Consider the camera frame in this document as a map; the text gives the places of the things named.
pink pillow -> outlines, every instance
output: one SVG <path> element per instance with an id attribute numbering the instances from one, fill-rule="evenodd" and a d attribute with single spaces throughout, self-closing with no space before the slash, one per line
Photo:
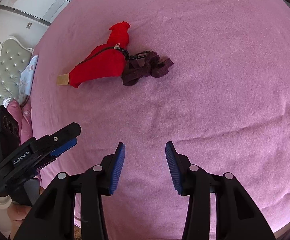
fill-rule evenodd
<path id="1" fill-rule="evenodd" d="M 26 104 L 23 107 L 23 121 L 21 130 L 21 144 L 33 137 L 32 128 L 32 107 L 30 104 Z"/>
<path id="2" fill-rule="evenodd" d="M 14 117 L 14 119 L 17 121 L 18 130 L 19 130 L 19 133 L 21 135 L 23 116 L 22 116 L 22 110 L 20 108 L 20 104 L 16 100 L 13 100 L 9 103 L 7 110 L 12 115 L 12 117 Z"/>

ribbed blue pad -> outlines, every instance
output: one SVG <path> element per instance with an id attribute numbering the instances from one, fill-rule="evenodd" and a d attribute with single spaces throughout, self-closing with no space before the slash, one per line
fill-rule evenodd
<path id="1" fill-rule="evenodd" d="M 113 167 L 113 171 L 111 174 L 109 193 L 112 195 L 114 191 L 117 189 L 117 184 L 119 180 L 119 176 L 121 175 L 121 171 L 123 168 L 125 160 L 125 144 L 122 144 L 121 148 L 118 149 L 118 157 Z"/>
<path id="2" fill-rule="evenodd" d="M 166 155 L 166 160 L 168 163 L 169 171 L 170 171 L 171 176 L 172 176 L 174 188 L 177 190 L 178 194 L 180 195 L 183 192 L 181 172 L 177 166 L 174 153 L 173 153 L 169 143 L 166 143 L 165 155 Z"/>
<path id="3" fill-rule="evenodd" d="M 50 156 L 59 156 L 62 153 L 66 152 L 67 150 L 71 149 L 73 146 L 75 146 L 77 144 L 77 139 L 74 138 L 70 141 L 68 141 L 67 143 L 63 144 L 61 147 L 57 148 L 56 150 L 52 151 L 50 153 Z"/>

red fabric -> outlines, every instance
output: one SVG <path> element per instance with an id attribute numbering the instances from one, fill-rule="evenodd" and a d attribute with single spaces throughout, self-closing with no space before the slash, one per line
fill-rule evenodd
<path id="1" fill-rule="evenodd" d="M 112 32 L 106 44 L 97 46 L 92 53 L 87 57 L 91 57 L 100 50 L 113 47 L 120 43 L 120 47 L 126 49 L 129 42 L 129 35 L 127 33 L 130 25 L 127 22 L 121 22 L 109 28 Z M 69 84 L 75 88 L 88 80 L 102 78 L 102 77 L 118 77 L 122 74 L 126 61 L 124 55 L 115 50 L 108 49 L 94 58 L 78 64 L 69 73 Z"/>

light blue fabric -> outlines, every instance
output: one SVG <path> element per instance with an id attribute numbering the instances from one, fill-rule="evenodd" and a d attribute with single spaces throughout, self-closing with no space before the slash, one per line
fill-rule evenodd
<path id="1" fill-rule="evenodd" d="M 26 103 L 30 96 L 37 61 L 38 56 L 34 56 L 21 74 L 20 92 L 17 100 L 20 105 Z"/>

human hand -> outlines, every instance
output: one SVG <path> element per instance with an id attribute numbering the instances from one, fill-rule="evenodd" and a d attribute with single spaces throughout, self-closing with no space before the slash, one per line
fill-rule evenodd
<path id="1" fill-rule="evenodd" d="M 41 195 L 43 191 L 44 191 L 44 188 L 40 187 L 39 194 Z M 25 217 L 29 213 L 30 209 L 31 207 L 29 206 L 19 205 L 16 203 L 12 203 L 7 209 L 7 215 L 12 223 L 11 234 L 10 234 L 11 240 L 14 239 L 17 230 L 20 228 Z"/>

